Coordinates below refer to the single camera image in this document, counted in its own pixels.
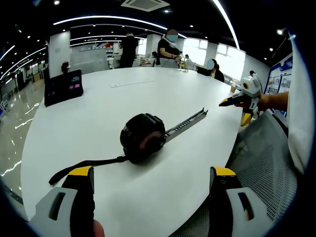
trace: paper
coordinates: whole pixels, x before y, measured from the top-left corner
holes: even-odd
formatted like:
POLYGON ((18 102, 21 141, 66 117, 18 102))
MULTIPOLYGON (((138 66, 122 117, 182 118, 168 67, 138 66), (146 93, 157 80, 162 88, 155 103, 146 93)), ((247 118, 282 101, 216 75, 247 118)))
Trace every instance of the paper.
POLYGON ((115 88, 115 87, 120 87, 120 86, 125 86, 125 85, 134 85, 134 84, 141 84, 141 83, 147 83, 147 82, 154 82, 154 79, 145 79, 145 80, 135 80, 135 81, 129 81, 129 82, 116 82, 116 83, 111 83, 110 87, 115 88))

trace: ceiling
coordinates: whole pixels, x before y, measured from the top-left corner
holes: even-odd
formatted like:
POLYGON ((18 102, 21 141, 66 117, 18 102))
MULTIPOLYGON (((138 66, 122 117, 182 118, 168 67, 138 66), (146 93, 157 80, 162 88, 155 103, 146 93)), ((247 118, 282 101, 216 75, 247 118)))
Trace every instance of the ceiling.
MULTIPOLYGON (((125 35, 127 31, 145 38, 147 34, 153 33, 149 30, 161 34, 165 31, 144 23, 108 18, 83 19, 53 25, 54 22, 80 16, 111 15, 136 18, 173 28, 190 38, 205 39, 207 37, 209 42, 236 46, 229 27, 212 0, 165 1, 170 6, 151 12, 122 7, 121 4, 124 0, 60 0, 59 5, 54 5, 53 0, 6 1, 4 7, 10 10, 8 12, 12 13, 12 17, 8 17, 9 13, 6 16, 0 16, 0 55, 3 55, 13 45, 16 46, 0 61, 0 67, 2 67, 0 73, 5 73, 12 65, 27 56, 26 52, 30 54, 45 47, 46 41, 49 42, 51 35, 63 30, 70 30, 72 39, 86 36, 125 35)), ((285 28, 283 22, 264 0, 220 0, 220 3, 233 25, 240 49, 248 55, 272 66, 291 53, 290 41, 286 39, 286 36, 277 34, 277 29, 285 28)), ((112 37, 102 38, 102 40, 114 39, 112 37)), ((81 42, 84 40, 75 40, 71 44, 81 42)), ((41 60, 43 56, 36 53, 29 58, 35 62, 37 58, 41 60)))

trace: tape measure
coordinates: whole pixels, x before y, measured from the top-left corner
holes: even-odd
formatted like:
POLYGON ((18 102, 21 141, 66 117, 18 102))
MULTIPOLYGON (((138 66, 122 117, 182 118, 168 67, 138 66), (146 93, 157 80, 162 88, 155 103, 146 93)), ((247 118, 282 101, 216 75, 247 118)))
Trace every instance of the tape measure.
POLYGON ((71 167, 57 172, 49 180, 50 185, 56 184, 73 169, 85 166, 100 166, 126 160, 132 163, 140 163, 150 157, 152 153, 159 151, 165 143, 192 127, 206 117, 208 111, 204 108, 184 120, 182 123, 165 131, 163 121, 151 114, 139 114, 131 118, 120 134, 120 142, 125 153, 124 157, 106 160, 85 160, 71 167))

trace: oval table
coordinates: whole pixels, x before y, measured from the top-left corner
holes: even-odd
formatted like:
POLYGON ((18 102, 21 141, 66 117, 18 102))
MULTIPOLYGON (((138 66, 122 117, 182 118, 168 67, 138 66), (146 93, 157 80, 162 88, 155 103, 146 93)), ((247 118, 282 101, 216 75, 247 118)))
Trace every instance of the oval table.
POLYGON ((94 219, 106 236, 169 236, 207 197, 210 167, 225 166, 230 156, 242 113, 235 106, 218 106, 232 95, 230 86, 194 71, 166 68, 95 72, 83 75, 82 84, 82 97, 47 108, 42 101, 35 114, 21 167, 28 217, 59 170, 86 159, 123 155, 120 131, 133 116, 156 115, 169 129, 205 107, 206 118, 150 161, 94 169, 94 219))

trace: glossy floor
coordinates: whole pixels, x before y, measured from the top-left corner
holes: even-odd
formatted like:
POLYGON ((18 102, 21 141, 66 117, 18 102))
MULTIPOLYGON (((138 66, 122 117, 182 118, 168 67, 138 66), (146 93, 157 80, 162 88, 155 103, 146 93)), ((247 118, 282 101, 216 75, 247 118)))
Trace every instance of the glossy floor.
POLYGON ((28 84, 10 98, 7 114, 0 121, 0 175, 9 191, 19 197, 24 142, 43 96, 43 80, 28 84))

